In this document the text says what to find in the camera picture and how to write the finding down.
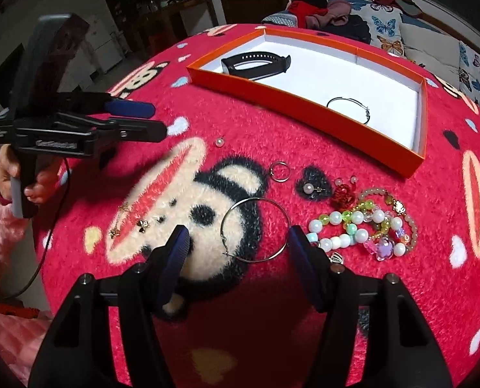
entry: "red clothing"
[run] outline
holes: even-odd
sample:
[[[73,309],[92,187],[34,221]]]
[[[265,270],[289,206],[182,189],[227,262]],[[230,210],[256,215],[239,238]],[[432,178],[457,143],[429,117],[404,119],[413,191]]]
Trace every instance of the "red clothing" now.
[[[306,28],[306,16],[312,16],[314,14],[324,16],[328,12],[327,8],[317,8],[304,1],[292,1],[287,10],[297,17],[297,27],[303,29]]]

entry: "wooden table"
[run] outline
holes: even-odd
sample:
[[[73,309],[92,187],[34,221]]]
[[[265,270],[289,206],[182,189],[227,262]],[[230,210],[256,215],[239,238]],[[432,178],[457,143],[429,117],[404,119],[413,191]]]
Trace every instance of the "wooden table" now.
[[[215,12],[215,7],[213,6],[212,0],[181,0],[172,3],[166,7],[162,7],[156,12],[148,13],[141,16],[132,26],[133,34],[135,35],[137,44],[140,46],[141,49],[145,50],[143,41],[137,31],[140,28],[145,27],[148,23],[156,20],[159,20],[163,24],[163,28],[166,32],[167,44],[171,46],[177,43],[178,39],[175,36],[172,21],[170,19],[171,16],[176,13],[180,13],[187,8],[195,7],[202,4],[207,5],[207,9],[209,15],[211,16],[211,22],[213,23],[213,26],[218,26],[217,14]]]

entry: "black cable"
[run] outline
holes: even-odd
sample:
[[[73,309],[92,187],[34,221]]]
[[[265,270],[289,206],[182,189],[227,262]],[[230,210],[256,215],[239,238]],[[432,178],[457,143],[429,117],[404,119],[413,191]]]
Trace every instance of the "black cable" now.
[[[71,171],[69,170],[69,164],[68,160],[64,158],[64,164],[66,166],[66,173],[68,175],[68,179],[66,182],[66,191],[64,192],[64,195],[62,196],[62,199],[60,200],[60,204],[58,205],[57,213],[55,213],[55,217],[53,218],[53,225],[51,226],[51,230],[48,233],[48,240],[46,241],[46,246],[44,247],[44,252],[42,253],[42,258],[39,262],[39,265],[37,266],[37,269],[35,270],[35,273],[33,276],[31,276],[31,279],[28,281],[28,283],[17,293],[8,295],[8,296],[3,296],[0,297],[0,300],[8,300],[8,299],[14,299],[16,297],[21,296],[24,292],[26,292],[31,284],[35,281],[37,276],[39,275],[40,270],[42,269],[42,266],[44,265],[44,260],[46,259],[46,253],[49,250],[49,242],[51,240],[51,236],[53,235],[53,230],[55,229],[55,225],[57,224],[58,218],[60,216],[60,211],[62,210],[62,206],[64,205],[64,202],[66,201],[66,198],[68,197],[68,192],[69,192],[69,187],[71,185]]]

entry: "beaded bracelet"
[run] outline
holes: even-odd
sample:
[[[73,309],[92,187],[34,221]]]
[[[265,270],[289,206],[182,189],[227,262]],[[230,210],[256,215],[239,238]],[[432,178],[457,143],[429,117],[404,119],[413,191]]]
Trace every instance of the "beaded bracelet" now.
[[[384,195],[386,204],[393,205],[393,210],[398,215],[405,215],[405,207],[400,201],[394,199],[384,189],[372,188],[363,191],[359,196],[359,203],[350,210],[345,210],[342,213],[333,211],[329,215],[322,214],[318,219],[312,220],[308,225],[310,231],[306,235],[308,240],[311,243],[319,243],[319,246],[325,252],[362,243],[370,254],[376,255],[376,259],[379,261],[390,258],[393,254],[402,256],[410,251],[416,245],[417,240],[417,226],[414,220],[409,215],[405,216],[405,221],[411,226],[411,238],[405,234],[401,218],[394,217],[391,211],[383,212],[378,205],[374,204],[372,199],[364,200],[365,197],[371,194]],[[358,224],[371,221],[374,222],[373,228],[376,230],[374,235],[369,236],[367,230],[357,228]],[[342,222],[344,222],[343,227],[346,233],[318,240],[317,233],[322,230],[324,225],[329,223],[338,225]],[[388,235],[390,229],[393,230],[394,238]]]

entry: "pink quilted jacket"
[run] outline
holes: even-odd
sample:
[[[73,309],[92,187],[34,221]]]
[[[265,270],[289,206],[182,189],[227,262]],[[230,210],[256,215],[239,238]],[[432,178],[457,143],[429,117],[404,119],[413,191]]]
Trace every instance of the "pink quilted jacket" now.
[[[22,239],[28,220],[16,219],[9,205],[0,203],[0,279],[10,251]],[[31,366],[50,324],[50,317],[25,319],[0,314],[0,355],[10,369],[28,384]]]

